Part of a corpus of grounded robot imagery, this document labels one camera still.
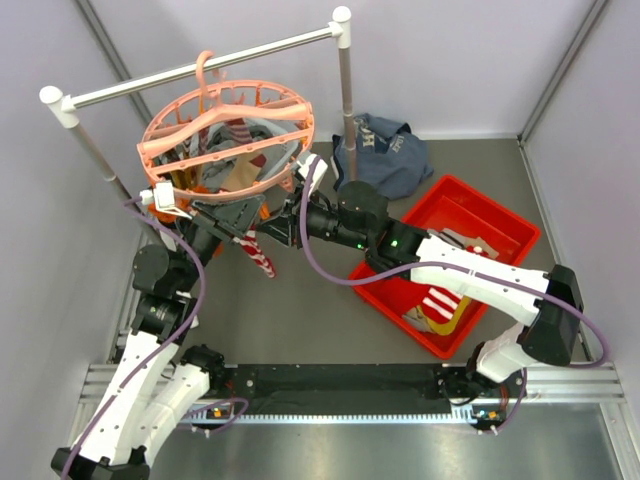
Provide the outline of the pink round clip hanger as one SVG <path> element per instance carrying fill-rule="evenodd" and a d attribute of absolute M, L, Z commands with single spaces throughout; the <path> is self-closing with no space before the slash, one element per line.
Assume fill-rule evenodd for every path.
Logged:
<path fill-rule="evenodd" d="M 272 82 L 207 79 L 213 52 L 196 60 L 195 90 L 172 101 L 147 126 L 137 151 L 151 184 L 172 183 L 177 198 L 220 203 L 274 186 L 292 191 L 296 162 L 310 149 L 313 108 Z"/>

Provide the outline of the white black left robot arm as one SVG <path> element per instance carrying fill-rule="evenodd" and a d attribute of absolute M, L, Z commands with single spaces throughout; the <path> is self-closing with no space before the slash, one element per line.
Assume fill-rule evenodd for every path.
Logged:
<path fill-rule="evenodd" d="M 204 298 L 204 268 L 226 241 L 243 246 L 255 238 L 261 196 L 215 207 L 196 203 L 183 234 L 160 229 L 178 244 L 141 248 L 133 262 L 140 294 L 122 357 L 89 423 L 69 447 L 58 449 L 52 470 L 62 479 L 146 479 L 157 454 L 185 419 L 218 410 L 231 426 L 248 407 L 235 397 L 222 354 L 188 348 L 164 387 L 157 386 L 176 358 Z"/>

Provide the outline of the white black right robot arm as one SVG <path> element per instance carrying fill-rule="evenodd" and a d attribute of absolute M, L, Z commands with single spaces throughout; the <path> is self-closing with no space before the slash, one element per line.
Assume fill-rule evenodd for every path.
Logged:
<path fill-rule="evenodd" d="M 361 250 L 374 272 L 370 283 L 400 277 L 512 317 L 514 327 L 480 343 L 467 361 L 467 384 L 478 395 L 492 394 L 513 373 L 531 365 L 572 364 L 582 306 L 569 268 L 521 269 L 451 245 L 391 218 L 387 198 L 361 181 L 347 183 L 335 203 L 299 186 L 257 229 L 285 246 L 308 249 L 315 237 Z"/>

